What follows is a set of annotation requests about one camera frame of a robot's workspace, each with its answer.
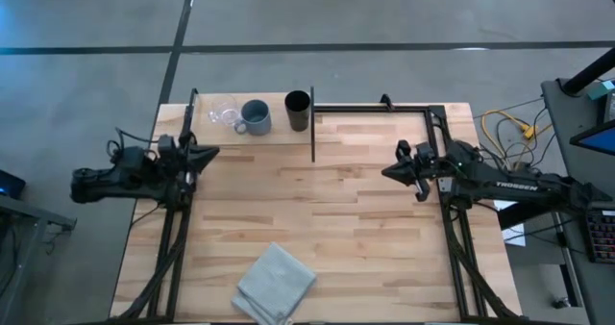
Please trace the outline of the blue-grey ceramic mug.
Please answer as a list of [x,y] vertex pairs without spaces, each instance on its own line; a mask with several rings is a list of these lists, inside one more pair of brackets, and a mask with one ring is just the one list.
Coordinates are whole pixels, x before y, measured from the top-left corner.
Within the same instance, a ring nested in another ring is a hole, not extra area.
[[259,99],[246,102],[240,111],[240,118],[234,124],[234,130],[240,134],[265,136],[271,132],[272,120],[268,105]]

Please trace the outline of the grey cart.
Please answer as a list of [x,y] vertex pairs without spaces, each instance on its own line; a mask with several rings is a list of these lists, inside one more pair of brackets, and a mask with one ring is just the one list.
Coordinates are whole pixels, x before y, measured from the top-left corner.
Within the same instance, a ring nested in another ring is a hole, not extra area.
[[77,220],[21,200],[26,182],[0,170],[0,325],[10,325],[34,255],[49,225],[71,232]]

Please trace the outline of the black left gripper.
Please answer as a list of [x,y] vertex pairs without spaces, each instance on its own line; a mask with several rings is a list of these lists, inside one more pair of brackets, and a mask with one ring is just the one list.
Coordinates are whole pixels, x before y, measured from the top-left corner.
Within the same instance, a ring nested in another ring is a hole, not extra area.
[[220,152],[218,146],[196,145],[195,143],[196,137],[192,132],[180,134],[179,145],[172,152],[174,173],[174,181],[170,188],[172,196],[192,193],[194,189],[192,171],[201,173]]

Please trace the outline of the grey waffle dish cloth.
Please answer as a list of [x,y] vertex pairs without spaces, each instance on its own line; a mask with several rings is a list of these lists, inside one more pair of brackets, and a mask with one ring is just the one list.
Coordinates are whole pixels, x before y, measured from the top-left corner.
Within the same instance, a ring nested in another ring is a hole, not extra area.
[[271,242],[238,282],[232,305],[258,325],[290,325],[316,274]]

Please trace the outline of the tall black cup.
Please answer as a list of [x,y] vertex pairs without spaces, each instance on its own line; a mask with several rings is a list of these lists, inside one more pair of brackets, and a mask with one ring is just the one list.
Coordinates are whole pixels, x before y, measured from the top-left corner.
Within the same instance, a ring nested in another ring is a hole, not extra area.
[[302,90],[290,91],[284,98],[284,106],[290,127],[295,132],[303,132],[308,128],[311,99]]

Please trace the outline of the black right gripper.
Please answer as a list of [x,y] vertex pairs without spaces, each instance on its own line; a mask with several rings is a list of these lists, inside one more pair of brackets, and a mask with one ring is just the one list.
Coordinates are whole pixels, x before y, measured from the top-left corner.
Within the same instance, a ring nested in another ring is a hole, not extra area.
[[395,156],[397,162],[383,169],[381,175],[404,185],[415,185],[416,200],[426,201],[431,192],[428,180],[434,178],[433,164],[421,165],[416,159],[416,146],[412,148],[405,139],[398,141]]

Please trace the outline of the black table frame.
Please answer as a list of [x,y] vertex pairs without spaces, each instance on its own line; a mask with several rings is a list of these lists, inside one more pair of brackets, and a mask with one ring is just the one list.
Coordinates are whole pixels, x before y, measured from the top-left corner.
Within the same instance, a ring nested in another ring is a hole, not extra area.
[[269,135],[239,135],[209,119],[200,95],[191,128],[220,154],[193,202],[174,320],[243,322],[239,280],[271,244],[306,264],[316,283],[297,322],[422,322],[459,318],[438,196],[381,175],[397,142],[439,138],[426,120],[443,113],[454,137],[477,142],[467,104],[350,104],[319,112],[313,130],[289,127],[283,96],[266,93]]

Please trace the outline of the colourful keypad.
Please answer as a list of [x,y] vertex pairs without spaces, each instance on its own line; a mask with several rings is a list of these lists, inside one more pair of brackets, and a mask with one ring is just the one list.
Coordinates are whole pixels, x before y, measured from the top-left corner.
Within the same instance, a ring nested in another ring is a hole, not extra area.
[[586,240],[593,263],[615,264],[615,211],[586,216]]

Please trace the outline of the black pole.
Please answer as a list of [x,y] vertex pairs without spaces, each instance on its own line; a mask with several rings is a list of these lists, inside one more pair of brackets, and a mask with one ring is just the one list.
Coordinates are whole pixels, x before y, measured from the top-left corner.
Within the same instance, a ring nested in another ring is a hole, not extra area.
[[615,67],[615,47],[590,63],[573,78],[561,83],[560,88],[565,94],[575,97],[613,67]]

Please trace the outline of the blue screen laptop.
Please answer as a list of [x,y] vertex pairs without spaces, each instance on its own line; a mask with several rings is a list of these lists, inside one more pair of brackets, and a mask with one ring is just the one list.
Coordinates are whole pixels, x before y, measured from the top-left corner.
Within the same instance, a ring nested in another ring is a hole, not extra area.
[[571,137],[570,143],[577,147],[615,156],[615,119]]

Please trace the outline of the clear glass mug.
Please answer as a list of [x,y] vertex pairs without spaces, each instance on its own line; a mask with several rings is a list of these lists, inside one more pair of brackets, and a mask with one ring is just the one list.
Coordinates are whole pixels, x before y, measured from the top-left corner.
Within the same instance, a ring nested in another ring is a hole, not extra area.
[[237,102],[230,94],[210,94],[208,116],[211,122],[233,126],[240,120]]

